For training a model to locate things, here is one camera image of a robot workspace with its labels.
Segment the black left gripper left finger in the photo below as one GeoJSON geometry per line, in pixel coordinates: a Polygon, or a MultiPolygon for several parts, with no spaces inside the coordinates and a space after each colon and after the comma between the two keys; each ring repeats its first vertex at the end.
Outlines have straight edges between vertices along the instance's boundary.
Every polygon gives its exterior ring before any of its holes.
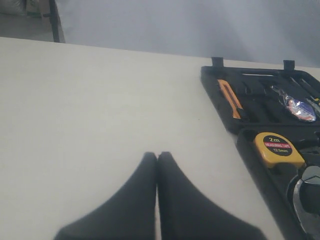
{"type": "Polygon", "coordinates": [[[154,240],[157,157],[146,152],[127,182],[104,204],[61,228],[57,240],[154,240]]]}

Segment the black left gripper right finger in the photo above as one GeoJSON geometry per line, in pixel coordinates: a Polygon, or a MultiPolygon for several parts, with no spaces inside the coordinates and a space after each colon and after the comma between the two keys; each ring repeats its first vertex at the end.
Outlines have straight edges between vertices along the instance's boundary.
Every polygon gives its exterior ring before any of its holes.
{"type": "Polygon", "coordinates": [[[161,237],[164,240],[264,240],[263,232],[208,199],[170,152],[157,160],[161,237]]]}

